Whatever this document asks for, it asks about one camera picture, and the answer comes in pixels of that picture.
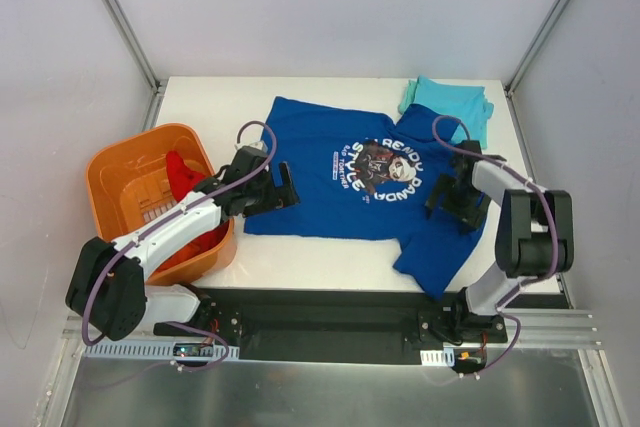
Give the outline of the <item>blue printed t-shirt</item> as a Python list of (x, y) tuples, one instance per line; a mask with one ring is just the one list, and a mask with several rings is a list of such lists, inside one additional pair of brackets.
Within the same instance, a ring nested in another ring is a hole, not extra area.
[(274, 99), (267, 117), (275, 163), (288, 164), (299, 203), (250, 217), (254, 235), (381, 241), (395, 239), (394, 269), (440, 298), (476, 248), (482, 231), (425, 204), (442, 174), (443, 147), (457, 125), (413, 104), (398, 121), (383, 113)]

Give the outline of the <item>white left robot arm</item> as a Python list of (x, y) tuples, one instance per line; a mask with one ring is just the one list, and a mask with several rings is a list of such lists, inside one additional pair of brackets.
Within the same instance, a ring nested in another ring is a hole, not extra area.
[(204, 334), (211, 312), (183, 281), (149, 286), (156, 269), (189, 242), (236, 216), (250, 217), (299, 202), (290, 167), (271, 168), (273, 155), (240, 148), (222, 175), (200, 181), (169, 211), (112, 241), (94, 237), (84, 244), (65, 303), (81, 315), (86, 345), (89, 330), (119, 341), (141, 327), (177, 323), (188, 335)]

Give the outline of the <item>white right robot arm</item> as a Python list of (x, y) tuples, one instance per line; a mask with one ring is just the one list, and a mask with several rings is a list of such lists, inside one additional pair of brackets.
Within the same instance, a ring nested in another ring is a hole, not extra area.
[(453, 174), (438, 177), (426, 201), (426, 214), (442, 214), (461, 234), (478, 231), (488, 208), (500, 208), (494, 256), (489, 269), (463, 288), (450, 307), (447, 326), (461, 341), (473, 341), (500, 310), (524, 289), (574, 261), (572, 199), (526, 179), (500, 156), (482, 153), (477, 141), (450, 148)]

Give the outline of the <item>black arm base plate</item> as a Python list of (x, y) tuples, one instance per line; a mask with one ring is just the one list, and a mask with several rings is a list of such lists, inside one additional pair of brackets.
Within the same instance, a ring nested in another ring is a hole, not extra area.
[(186, 325), (215, 333), (243, 360), (416, 365), (446, 344), (504, 344), (504, 320), (448, 294), (205, 288)]

